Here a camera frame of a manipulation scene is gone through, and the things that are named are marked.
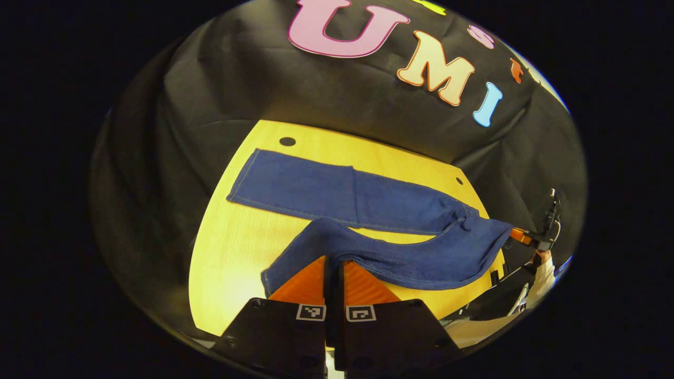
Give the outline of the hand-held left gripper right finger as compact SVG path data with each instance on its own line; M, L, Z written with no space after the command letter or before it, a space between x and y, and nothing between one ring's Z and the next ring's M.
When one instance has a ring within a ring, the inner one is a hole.
M334 268L334 367L344 376L426 376L462 357L420 299L349 305L347 263Z

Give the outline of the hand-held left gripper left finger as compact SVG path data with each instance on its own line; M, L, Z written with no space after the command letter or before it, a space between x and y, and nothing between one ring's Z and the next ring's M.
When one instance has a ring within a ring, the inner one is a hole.
M320 257L267 298L253 297L214 344L214 352L273 378L326 378Z

